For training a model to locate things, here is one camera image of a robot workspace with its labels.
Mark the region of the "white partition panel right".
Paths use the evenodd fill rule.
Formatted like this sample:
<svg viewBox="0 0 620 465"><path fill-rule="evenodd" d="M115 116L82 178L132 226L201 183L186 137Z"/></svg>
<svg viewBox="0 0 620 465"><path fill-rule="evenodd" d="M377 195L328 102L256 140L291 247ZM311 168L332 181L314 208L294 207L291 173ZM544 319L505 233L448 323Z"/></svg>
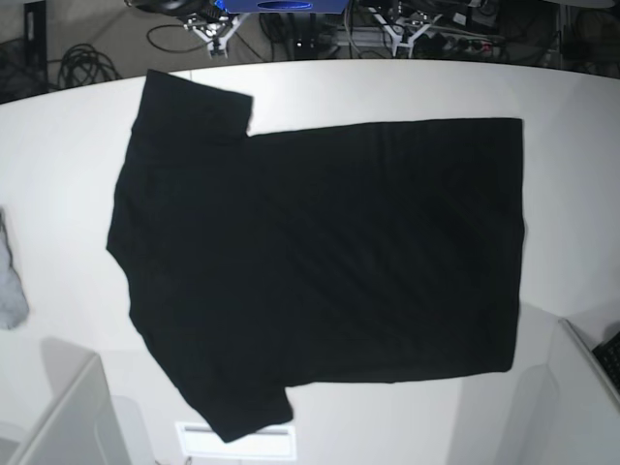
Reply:
<svg viewBox="0 0 620 465"><path fill-rule="evenodd" d="M543 462L617 464L619 394L567 320L554 330L548 367L559 400Z"/></svg>

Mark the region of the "black T-shirt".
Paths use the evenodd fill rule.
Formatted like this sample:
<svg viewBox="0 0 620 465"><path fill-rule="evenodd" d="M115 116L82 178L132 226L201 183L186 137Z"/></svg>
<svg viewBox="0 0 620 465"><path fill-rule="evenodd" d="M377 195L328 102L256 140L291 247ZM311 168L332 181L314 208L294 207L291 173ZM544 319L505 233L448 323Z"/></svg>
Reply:
<svg viewBox="0 0 620 465"><path fill-rule="evenodd" d="M310 383L509 371L522 121L249 136L252 109L149 72L108 232L133 325L214 432L289 422Z"/></svg>

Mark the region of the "black keyboard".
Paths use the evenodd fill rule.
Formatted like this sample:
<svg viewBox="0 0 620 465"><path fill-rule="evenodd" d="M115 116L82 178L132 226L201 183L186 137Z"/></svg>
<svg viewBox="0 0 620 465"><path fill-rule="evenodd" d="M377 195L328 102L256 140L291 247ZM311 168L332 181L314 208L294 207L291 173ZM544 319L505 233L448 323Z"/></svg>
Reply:
<svg viewBox="0 0 620 465"><path fill-rule="evenodd" d="M620 389L620 333L603 342L593 350L593 355L613 384L616 392Z"/></svg>

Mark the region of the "grey cloth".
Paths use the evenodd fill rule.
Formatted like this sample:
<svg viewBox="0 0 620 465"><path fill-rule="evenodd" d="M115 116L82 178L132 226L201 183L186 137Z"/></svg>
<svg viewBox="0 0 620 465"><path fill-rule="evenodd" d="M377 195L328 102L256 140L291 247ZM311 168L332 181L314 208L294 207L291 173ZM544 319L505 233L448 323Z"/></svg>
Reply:
<svg viewBox="0 0 620 465"><path fill-rule="evenodd" d="M1 328L11 330L22 325L28 318L30 308L20 278L15 270L13 254L1 210Z"/></svg>

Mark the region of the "white partition panel left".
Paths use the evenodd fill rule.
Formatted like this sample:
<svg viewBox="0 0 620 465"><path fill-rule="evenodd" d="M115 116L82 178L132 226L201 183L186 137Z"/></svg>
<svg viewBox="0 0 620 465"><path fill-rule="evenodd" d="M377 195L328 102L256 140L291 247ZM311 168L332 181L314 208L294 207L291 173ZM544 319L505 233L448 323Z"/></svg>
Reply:
<svg viewBox="0 0 620 465"><path fill-rule="evenodd" d="M130 464L101 358L91 354L23 436L1 424L3 464Z"/></svg>

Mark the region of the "blue box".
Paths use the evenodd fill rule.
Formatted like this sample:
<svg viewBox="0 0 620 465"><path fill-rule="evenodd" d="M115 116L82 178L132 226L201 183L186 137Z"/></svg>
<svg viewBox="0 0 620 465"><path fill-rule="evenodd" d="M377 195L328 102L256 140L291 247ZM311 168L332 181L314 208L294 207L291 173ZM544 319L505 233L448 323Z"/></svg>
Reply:
<svg viewBox="0 0 620 465"><path fill-rule="evenodd" d="M216 5L229 13L341 14L348 0L223 0Z"/></svg>

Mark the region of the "white partition panel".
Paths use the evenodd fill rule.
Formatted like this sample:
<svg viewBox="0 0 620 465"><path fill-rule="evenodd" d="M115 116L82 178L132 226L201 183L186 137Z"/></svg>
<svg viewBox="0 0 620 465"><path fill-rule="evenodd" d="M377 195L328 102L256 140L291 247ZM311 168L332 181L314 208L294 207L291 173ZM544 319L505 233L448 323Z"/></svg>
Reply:
<svg viewBox="0 0 620 465"><path fill-rule="evenodd" d="M23 436L1 424L3 464L130 464L101 358L91 354Z"/></svg>
<svg viewBox="0 0 620 465"><path fill-rule="evenodd" d="M619 394L567 320L554 330L548 367L559 400L543 462L617 464Z"/></svg>

